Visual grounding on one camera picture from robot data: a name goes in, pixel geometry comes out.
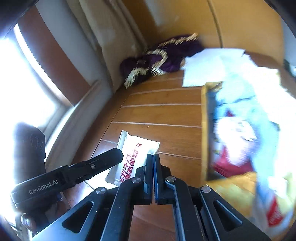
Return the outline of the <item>white red-lettered snack packet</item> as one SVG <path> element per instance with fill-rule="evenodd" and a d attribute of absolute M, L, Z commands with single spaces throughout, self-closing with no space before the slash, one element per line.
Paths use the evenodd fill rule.
<path fill-rule="evenodd" d="M 120 186 L 124 181 L 135 177 L 136 170 L 145 166 L 147 155 L 154 155 L 160 146 L 159 142 L 131 136 L 127 131 L 121 131 L 117 148 L 122 151 L 122 162 L 113 166 L 105 181 Z"/>

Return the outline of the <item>red and white snack bag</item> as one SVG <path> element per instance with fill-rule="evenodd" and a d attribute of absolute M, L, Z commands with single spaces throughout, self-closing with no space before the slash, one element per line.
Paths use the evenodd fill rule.
<path fill-rule="evenodd" d="M 248 172 L 248 167 L 252 167 L 252 164 L 247 162 L 240 168 L 232 166 L 226 159 L 226 150 L 222 145 L 222 153 L 214 166 L 221 175 L 229 177 Z M 268 177 L 267 186 L 259 185 L 256 179 L 256 194 L 252 206 L 251 220 L 271 237 L 283 231 L 292 217 L 292 204 L 290 204 L 288 198 L 281 198 L 276 190 L 276 186 L 280 182 L 286 183 L 287 181 L 279 178 L 275 173 L 273 176 Z"/>

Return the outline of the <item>blue terry towel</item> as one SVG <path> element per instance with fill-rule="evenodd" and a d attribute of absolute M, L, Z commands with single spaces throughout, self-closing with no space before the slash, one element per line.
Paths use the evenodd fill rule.
<path fill-rule="evenodd" d="M 214 133 L 226 150 L 226 159 L 238 168 L 250 162 L 259 185 L 273 176 L 278 126 L 269 121 L 253 86 L 239 76 L 225 80 L 216 96 Z"/>

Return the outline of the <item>white paper sheets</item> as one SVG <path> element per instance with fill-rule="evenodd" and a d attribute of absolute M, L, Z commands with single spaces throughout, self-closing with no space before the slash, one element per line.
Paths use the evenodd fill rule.
<path fill-rule="evenodd" d="M 242 74 L 257 65 L 244 49 L 206 48 L 185 58 L 182 87 L 203 86 L 207 82 L 220 82 L 233 74 Z"/>

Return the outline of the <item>purple velvet gold-fringed cloth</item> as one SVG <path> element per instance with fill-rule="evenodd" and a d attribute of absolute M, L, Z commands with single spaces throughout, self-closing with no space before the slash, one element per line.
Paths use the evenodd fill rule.
<path fill-rule="evenodd" d="M 161 76 L 179 71 L 187 57 L 204 50 L 196 33 L 179 35 L 149 47 L 144 54 L 129 57 L 120 64 L 120 72 L 129 88 L 153 76 Z"/>

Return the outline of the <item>beige curtain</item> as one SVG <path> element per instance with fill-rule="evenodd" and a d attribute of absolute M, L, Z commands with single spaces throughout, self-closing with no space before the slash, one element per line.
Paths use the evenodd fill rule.
<path fill-rule="evenodd" d="M 142 53 L 147 43 L 122 1 L 67 1 L 99 59 L 113 91 L 124 83 L 119 65 Z"/>

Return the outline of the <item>wooden wardrobe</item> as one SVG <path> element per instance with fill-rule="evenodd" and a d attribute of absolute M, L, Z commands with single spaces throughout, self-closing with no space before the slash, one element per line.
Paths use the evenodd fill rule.
<path fill-rule="evenodd" d="M 280 16 L 265 1 L 124 1 L 148 44 L 197 33 L 205 47 L 284 58 Z"/>

